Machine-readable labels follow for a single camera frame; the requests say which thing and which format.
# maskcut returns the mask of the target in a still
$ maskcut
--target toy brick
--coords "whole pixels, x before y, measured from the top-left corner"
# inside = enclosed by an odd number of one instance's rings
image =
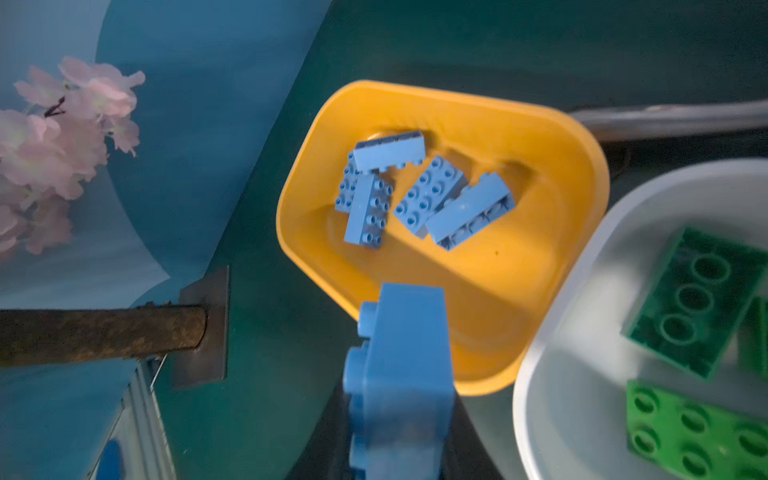
[[[455,200],[426,221],[427,231],[439,246],[453,250],[502,215],[515,208],[515,200],[498,174],[483,174],[474,187],[465,187]]]
[[[389,198],[394,189],[376,174],[359,175],[344,241],[369,248],[379,248],[386,227]]]
[[[439,211],[447,199],[456,197],[467,183],[458,168],[442,157],[435,157],[395,207],[395,217],[417,237],[424,238],[427,219]]]
[[[357,167],[365,174],[384,172],[392,165],[403,168],[412,162],[418,167],[427,156],[420,131],[361,141],[353,153]]]
[[[627,443],[681,478],[768,478],[768,423],[636,380],[627,382]]]
[[[445,294],[384,283],[346,357],[349,464],[366,480],[435,480],[455,401]]]
[[[629,339],[707,379],[756,290],[768,253],[694,228],[677,234],[657,266]]]
[[[768,380],[768,303],[758,296],[739,330],[739,367]]]
[[[349,152],[347,161],[348,163],[346,167],[344,167],[344,178],[339,185],[339,196],[336,198],[336,211],[344,214],[348,214],[349,209],[352,208],[357,177],[360,175],[360,170],[358,170],[355,165],[355,156],[352,152]]]

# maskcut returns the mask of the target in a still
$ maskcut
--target yellow plastic container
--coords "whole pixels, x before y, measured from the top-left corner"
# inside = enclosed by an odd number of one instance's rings
[[[358,141],[420,130],[470,184],[497,171],[518,206],[451,252],[389,215],[378,250],[344,243],[334,209]],[[390,168],[392,205],[429,164]],[[515,381],[554,295],[600,223],[608,199],[602,149],[550,108],[374,81],[337,91],[317,114],[277,206],[283,251],[357,319],[384,282],[445,289],[456,389],[483,395]]]

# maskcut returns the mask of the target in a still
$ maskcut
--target metal plate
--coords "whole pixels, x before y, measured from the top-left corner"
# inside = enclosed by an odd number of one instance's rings
[[[172,388],[216,382],[227,376],[227,334],[230,316],[230,268],[226,266],[181,290],[180,305],[201,305],[208,318],[200,345],[171,353]]]

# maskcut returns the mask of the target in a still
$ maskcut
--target bright green brick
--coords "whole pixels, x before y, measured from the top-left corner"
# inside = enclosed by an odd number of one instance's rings
[[[691,480],[768,480],[768,423],[627,382],[629,449]]]
[[[685,228],[654,274],[627,336],[704,379],[714,372],[760,287],[768,253]]]
[[[739,366],[768,379],[768,304],[758,296],[739,330]]]

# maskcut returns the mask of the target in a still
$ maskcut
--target white plastic container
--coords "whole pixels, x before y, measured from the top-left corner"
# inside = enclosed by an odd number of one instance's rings
[[[608,212],[515,384],[515,436],[531,480],[675,478],[627,449],[628,379],[768,419],[768,382],[736,368],[735,342],[703,382],[620,333],[670,236],[685,224],[768,250],[768,161],[682,168],[641,185]]]

